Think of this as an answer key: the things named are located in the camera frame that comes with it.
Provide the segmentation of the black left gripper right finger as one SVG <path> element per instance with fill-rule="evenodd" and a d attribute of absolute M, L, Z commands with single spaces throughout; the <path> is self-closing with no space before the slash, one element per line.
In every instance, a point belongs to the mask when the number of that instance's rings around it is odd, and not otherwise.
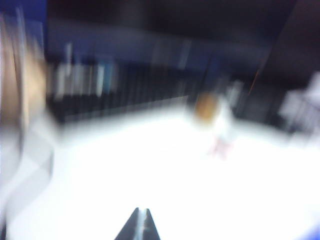
<path fill-rule="evenodd" d="M 148 208 L 146 209 L 144 220 L 144 240 L 160 240 L 155 222 Z"/>

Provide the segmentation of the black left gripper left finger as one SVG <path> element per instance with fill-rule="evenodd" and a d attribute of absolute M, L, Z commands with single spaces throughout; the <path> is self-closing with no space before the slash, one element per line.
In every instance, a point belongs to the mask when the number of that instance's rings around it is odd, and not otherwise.
<path fill-rule="evenodd" d="M 141 240 L 142 239 L 142 210 L 134 209 L 115 240 Z"/>

